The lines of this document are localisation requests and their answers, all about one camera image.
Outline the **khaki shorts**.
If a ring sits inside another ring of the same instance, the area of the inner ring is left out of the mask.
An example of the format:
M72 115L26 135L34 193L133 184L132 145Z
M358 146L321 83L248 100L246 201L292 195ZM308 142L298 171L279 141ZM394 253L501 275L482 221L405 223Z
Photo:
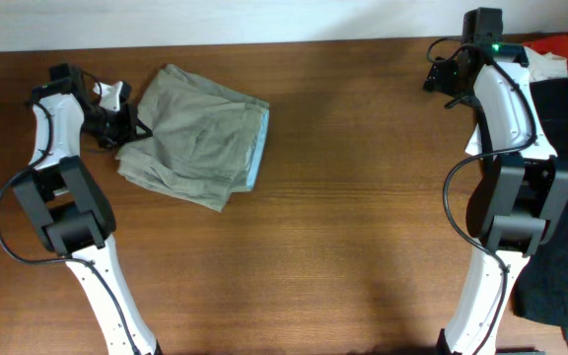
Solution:
M144 92L138 118L153 135L118 150L126 180L217 212L232 193L253 190L269 103L169 64Z

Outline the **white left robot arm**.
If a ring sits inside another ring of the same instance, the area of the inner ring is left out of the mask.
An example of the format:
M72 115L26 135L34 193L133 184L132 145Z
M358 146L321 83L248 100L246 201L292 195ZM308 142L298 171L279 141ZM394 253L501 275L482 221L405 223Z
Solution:
M36 122L29 164L4 185L12 189L42 246L45 264L65 264L79 281L111 354L160 355L120 268L116 220L106 195L81 160L81 136L112 150L150 138L152 130L129 103L131 88L104 84L69 63L53 66L33 88Z

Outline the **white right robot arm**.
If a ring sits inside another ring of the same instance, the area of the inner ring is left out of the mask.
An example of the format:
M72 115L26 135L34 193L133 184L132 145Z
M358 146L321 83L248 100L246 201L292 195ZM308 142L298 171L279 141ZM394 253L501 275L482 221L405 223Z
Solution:
M472 254L460 303L434 351L494 354L514 285L538 248L551 240L568 202L568 162L544 134L526 51L504 41L501 10L466 12L457 42L449 57L428 59L431 69L423 84L426 92L450 97L446 108L471 107L477 121L479 148L444 180L446 216L453 215L448 198L454 175L480 161L483 176L467 204L466 226L450 222Z

